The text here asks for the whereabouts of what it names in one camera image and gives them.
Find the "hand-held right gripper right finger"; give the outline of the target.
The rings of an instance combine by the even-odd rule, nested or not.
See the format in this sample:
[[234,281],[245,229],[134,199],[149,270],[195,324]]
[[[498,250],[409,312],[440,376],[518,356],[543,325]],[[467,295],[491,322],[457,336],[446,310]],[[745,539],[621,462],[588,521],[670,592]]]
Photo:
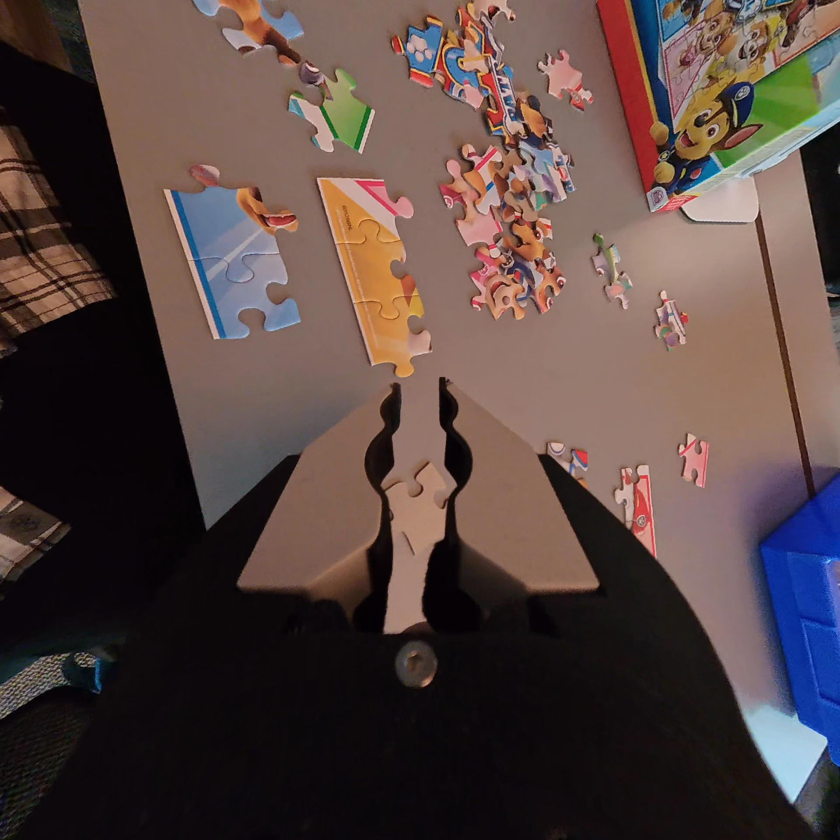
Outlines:
[[440,634],[471,633],[536,597],[589,595],[600,582],[533,447],[444,377],[439,421],[455,480],[429,556],[423,613]]

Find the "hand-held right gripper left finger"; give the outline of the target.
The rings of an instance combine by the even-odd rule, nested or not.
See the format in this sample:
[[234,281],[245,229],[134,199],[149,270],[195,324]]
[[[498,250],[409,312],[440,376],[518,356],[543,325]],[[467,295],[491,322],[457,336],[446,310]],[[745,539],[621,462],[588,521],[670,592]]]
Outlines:
[[383,479],[395,460],[399,384],[307,446],[238,578],[243,592],[338,603],[352,627],[384,631],[393,540]]

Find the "white puzzle piece orange knob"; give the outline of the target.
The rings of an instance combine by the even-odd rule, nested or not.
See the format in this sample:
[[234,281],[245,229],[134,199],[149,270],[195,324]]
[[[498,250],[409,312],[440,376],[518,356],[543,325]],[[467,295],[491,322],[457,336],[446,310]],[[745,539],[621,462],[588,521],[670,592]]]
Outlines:
[[586,488],[586,473],[589,468],[589,456],[583,449],[568,448],[557,441],[545,445],[545,454],[550,456],[582,487]]

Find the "brown cardboard puzzle piece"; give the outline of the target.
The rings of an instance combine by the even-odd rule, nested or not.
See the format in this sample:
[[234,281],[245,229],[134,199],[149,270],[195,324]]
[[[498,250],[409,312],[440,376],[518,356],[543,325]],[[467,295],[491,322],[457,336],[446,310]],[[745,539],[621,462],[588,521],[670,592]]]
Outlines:
[[391,513],[392,530],[401,533],[413,556],[425,554],[445,536],[446,484],[432,463],[426,463],[415,475],[421,490],[411,496],[405,482],[385,489]]

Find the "red fire dog puzzle section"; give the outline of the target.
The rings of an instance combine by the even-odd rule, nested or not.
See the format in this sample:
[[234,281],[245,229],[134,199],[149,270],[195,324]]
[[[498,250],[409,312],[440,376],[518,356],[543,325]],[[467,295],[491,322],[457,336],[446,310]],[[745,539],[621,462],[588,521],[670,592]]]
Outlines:
[[649,466],[638,465],[635,469],[622,468],[621,484],[614,489],[613,495],[616,504],[623,507],[626,528],[656,558],[655,520]]

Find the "yellow puzzle piece pale knob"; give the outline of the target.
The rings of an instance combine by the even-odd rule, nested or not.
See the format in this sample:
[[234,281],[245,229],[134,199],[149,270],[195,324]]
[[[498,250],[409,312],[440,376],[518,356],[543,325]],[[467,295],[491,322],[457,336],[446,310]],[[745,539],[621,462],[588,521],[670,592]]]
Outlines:
[[418,293],[409,299],[400,296],[393,303],[396,318],[384,318],[378,301],[355,302],[353,309],[371,365],[393,364],[395,376],[405,378],[414,373],[415,356],[432,352],[432,336],[426,329],[414,333],[408,325],[410,317],[424,315]]

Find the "yellow puzzle piece brown spot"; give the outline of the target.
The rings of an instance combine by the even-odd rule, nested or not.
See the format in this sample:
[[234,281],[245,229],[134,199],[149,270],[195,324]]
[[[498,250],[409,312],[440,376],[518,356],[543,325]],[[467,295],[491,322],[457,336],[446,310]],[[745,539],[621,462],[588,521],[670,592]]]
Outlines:
[[394,320],[402,314],[422,317],[424,305],[410,275],[394,276],[392,263],[403,263],[403,242],[372,219],[363,219],[336,244],[353,304],[370,305],[374,314]]

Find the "pile of puzzle pieces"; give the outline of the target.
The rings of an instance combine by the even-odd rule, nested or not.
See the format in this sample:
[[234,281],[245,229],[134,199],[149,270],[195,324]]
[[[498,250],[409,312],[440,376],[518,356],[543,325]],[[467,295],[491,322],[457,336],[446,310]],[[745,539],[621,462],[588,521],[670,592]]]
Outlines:
[[467,2],[457,8],[454,27],[428,15],[395,35],[392,49],[406,58],[411,81],[440,86],[486,125],[490,144],[483,151],[464,144],[459,158],[447,162],[449,182],[439,191],[448,207],[463,209],[455,225],[465,245],[476,248],[471,305],[495,320],[506,312],[520,320],[530,302],[550,310],[564,288],[543,209],[562,202],[574,185],[571,158],[555,142],[540,100],[515,87],[496,34],[499,17],[515,18],[506,2]]

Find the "grey desk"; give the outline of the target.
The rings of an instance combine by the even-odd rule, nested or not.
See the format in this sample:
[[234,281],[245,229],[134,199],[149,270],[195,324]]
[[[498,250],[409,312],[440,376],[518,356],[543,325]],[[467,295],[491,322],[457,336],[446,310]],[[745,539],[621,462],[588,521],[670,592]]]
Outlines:
[[[393,378],[371,366],[352,312],[316,179],[383,179],[415,214],[401,220],[406,264],[433,352],[403,384],[397,475],[442,469],[436,390],[445,376],[531,446],[587,449],[589,490],[617,518],[620,468],[652,472],[657,555],[699,615],[738,693],[751,733],[783,791],[799,794],[825,741],[794,717],[759,555],[763,537],[806,501],[755,224],[693,224],[648,212],[595,2],[509,2],[496,34],[516,89],[536,96],[574,159],[575,191],[551,205],[553,250],[566,278],[550,311],[518,321],[471,307],[473,250],[438,192],[462,144],[484,150],[483,119],[439,86],[408,76],[391,37],[427,14],[455,25],[461,2],[269,2],[304,28],[295,48],[326,73],[347,70],[374,109],[364,152],[332,153],[287,111],[296,89],[268,48],[241,56],[223,37],[236,18],[193,2],[80,2],[112,145],[152,300],[167,372],[206,524],[286,455],[365,403]],[[537,68],[565,49],[592,104],[547,92]],[[232,186],[258,185],[298,215],[279,234],[287,292],[301,323],[245,339],[212,339],[164,189],[196,189],[210,164]],[[608,301],[592,264],[593,234],[615,245],[633,282],[629,309]],[[656,339],[665,290],[688,314],[687,341]],[[708,441],[703,488],[681,477],[686,433]]]

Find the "pink striped puzzle piece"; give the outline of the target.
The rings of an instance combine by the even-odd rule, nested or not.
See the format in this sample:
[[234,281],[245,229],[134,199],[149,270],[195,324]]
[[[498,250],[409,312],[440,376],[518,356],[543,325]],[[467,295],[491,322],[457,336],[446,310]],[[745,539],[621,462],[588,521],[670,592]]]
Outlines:
[[681,470],[683,480],[703,488],[707,481],[708,441],[692,433],[686,433],[685,443],[678,446],[678,456],[683,459]]

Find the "white stand base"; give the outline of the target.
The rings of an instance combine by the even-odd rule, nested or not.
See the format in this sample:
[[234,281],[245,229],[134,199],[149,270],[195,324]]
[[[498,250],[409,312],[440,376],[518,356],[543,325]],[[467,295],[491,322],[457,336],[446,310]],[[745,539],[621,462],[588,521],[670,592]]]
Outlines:
[[760,213],[753,176],[734,178],[683,205],[681,212],[698,224],[751,224]]

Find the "plaid clothing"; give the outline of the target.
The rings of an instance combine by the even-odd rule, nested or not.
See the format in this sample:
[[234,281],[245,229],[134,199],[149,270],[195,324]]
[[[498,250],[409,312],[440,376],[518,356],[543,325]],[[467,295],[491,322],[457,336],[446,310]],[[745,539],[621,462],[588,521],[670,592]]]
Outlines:
[[[21,130],[1,111],[1,357],[25,333],[113,298]],[[70,525],[1,489],[1,582],[15,582]]]

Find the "green white puzzle piece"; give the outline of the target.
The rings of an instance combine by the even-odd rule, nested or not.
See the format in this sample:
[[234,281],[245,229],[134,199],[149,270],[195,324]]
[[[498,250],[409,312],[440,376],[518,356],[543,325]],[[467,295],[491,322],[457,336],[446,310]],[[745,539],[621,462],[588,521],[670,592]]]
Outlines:
[[288,99],[287,110],[315,129],[311,142],[322,151],[333,152],[335,141],[339,141],[361,154],[375,111],[354,96],[355,79],[343,68],[335,70],[335,78],[327,77],[306,60],[300,63],[298,75],[305,85],[318,88],[322,94],[319,105],[297,91]]

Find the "red puzzle box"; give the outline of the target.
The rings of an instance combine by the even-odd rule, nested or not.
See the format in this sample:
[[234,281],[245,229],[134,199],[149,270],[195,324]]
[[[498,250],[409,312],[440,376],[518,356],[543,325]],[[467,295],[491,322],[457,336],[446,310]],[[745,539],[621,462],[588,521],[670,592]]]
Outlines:
[[838,1],[596,7],[653,214],[768,169],[838,123]]

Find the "blue puzzle piece with dog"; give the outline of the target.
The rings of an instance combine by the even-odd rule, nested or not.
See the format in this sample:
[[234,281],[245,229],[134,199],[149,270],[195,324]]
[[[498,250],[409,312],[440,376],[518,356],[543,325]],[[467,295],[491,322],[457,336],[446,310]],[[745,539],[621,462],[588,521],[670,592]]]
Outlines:
[[303,36],[303,27],[294,13],[284,11],[281,15],[270,12],[265,2],[260,1],[193,1],[195,8],[206,17],[214,18],[222,8],[230,10],[238,18],[241,28],[222,28],[226,41],[242,55],[271,47],[277,53],[279,63],[297,66],[300,54],[292,42]]

